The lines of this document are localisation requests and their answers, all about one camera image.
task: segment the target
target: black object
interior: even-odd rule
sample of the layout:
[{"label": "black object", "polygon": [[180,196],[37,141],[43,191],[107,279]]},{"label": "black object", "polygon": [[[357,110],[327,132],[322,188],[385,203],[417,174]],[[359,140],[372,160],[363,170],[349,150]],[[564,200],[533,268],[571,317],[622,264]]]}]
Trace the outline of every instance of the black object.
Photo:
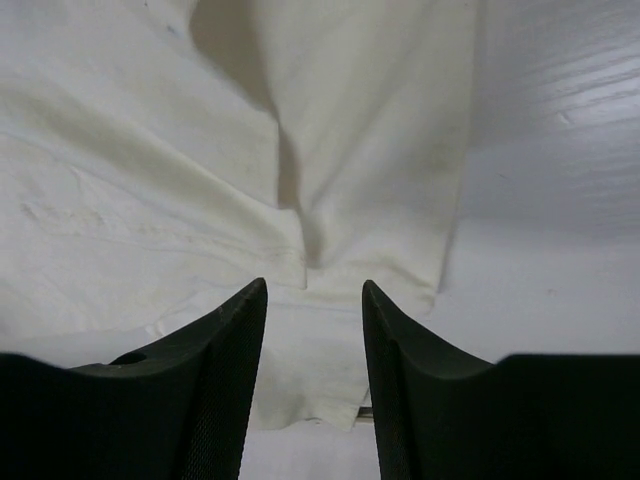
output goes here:
[{"label": "black object", "polygon": [[256,280],[110,365],[1,354],[0,478],[237,478],[266,306]]},{"label": "black object", "polygon": [[640,356],[491,365],[371,281],[364,334],[383,480],[640,479]]}]

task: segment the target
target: white cloth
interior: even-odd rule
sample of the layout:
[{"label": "white cloth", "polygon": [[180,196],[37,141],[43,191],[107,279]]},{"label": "white cloth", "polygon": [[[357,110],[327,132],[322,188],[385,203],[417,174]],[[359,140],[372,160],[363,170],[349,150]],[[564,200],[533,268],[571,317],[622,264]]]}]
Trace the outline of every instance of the white cloth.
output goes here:
[{"label": "white cloth", "polygon": [[5,0],[1,345],[207,313],[255,276],[253,419],[348,428],[362,282],[431,307],[476,2]]}]

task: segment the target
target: crumpled fabric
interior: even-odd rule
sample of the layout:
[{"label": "crumpled fabric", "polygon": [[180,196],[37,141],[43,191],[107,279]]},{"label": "crumpled fabric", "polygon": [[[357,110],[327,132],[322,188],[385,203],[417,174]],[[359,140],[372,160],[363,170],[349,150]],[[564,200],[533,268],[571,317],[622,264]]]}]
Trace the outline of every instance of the crumpled fabric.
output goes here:
[{"label": "crumpled fabric", "polygon": [[264,276],[252,421],[349,428],[362,283],[437,291],[476,1],[4,3],[0,347],[151,341]]}]

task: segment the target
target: folded cloth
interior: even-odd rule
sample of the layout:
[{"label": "folded cloth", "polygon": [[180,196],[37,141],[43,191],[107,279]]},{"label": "folded cloth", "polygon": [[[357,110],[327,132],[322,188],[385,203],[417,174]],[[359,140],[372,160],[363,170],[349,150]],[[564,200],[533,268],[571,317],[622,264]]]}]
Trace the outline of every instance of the folded cloth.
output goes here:
[{"label": "folded cloth", "polygon": [[254,422],[349,428],[362,282],[433,303],[476,1],[5,3],[2,344],[151,340],[264,276]]}]

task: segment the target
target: cream-colored fabric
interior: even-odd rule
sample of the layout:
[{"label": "cream-colored fabric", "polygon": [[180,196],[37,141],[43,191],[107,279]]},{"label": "cream-colored fabric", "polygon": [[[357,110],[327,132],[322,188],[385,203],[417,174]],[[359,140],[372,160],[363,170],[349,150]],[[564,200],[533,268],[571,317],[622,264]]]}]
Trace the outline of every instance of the cream-colored fabric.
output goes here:
[{"label": "cream-colored fabric", "polygon": [[362,282],[416,317],[437,289],[476,2],[2,9],[2,345],[157,338],[265,276],[254,421],[348,427]]}]

